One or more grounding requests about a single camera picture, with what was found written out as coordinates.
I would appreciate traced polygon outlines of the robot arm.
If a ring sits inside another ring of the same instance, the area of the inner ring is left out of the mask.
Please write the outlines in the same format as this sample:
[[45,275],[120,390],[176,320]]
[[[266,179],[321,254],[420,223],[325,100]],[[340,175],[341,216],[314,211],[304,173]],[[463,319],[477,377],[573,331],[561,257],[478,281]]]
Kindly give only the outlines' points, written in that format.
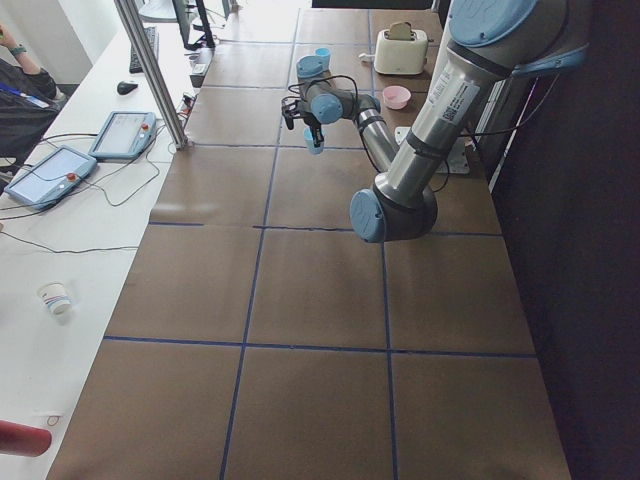
[[350,204],[355,233],[369,243],[408,240],[433,227],[437,202],[428,183],[447,159],[469,116],[494,84],[544,76],[580,65],[591,25],[589,1],[455,1],[444,68],[402,142],[380,114],[378,100],[331,83],[319,58],[300,59],[295,97],[282,100],[289,129],[302,120],[310,149],[322,149],[322,128],[340,119],[357,128],[379,173]]

